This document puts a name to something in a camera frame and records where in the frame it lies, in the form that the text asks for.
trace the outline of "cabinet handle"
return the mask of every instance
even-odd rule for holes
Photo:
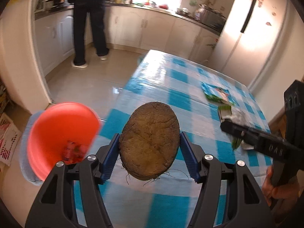
[[[55,39],[57,36],[56,27],[53,27],[53,38]]]

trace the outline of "coconut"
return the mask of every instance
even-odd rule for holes
[[[172,165],[179,146],[179,123],[169,105],[151,102],[137,108],[120,136],[120,158],[139,180],[157,178]]]

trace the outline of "person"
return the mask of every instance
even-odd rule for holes
[[[270,166],[267,169],[266,178],[262,185],[262,193],[265,196],[268,206],[271,206],[272,198],[283,200],[282,203],[280,203],[280,206],[278,206],[276,211],[273,213],[275,222],[280,223],[296,205],[299,198],[300,185],[297,177],[295,176],[288,184],[273,187],[271,184],[272,175],[273,167]]]
[[[104,33],[104,11],[105,0],[68,0],[74,3],[74,48],[75,58],[72,61],[72,66],[77,68],[86,68],[88,64],[85,60],[85,27],[87,13],[90,13],[93,43],[96,48],[96,53],[101,60],[107,60],[109,49],[106,47]]]

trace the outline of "refrigerator handle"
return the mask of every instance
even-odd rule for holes
[[[252,0],[252,3],[251,3],[251,6],[250,6],[248,15],[247,15],[246,20],[245,20],[245,22],[244,22],[244,25],[243,25],[243,27],[242,27],[242,29],[241,29],[241,33],[244,33],[244,31],[245,31],[245,29],[246,29],[246,27],[247,27],[247,25],[248,25],[248,23],[249,23],[249,20],[250,20],[250,18],[251,18],[251,15],[252,15],[252,12],[253,12],[253,9],[254,9],[254,6],[255,6],[256,1],[257,1],[257,0]]]

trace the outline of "refrigerator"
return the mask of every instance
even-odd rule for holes
[[[288,0],[235,0],[207,67],[248,86],[267,63]]]

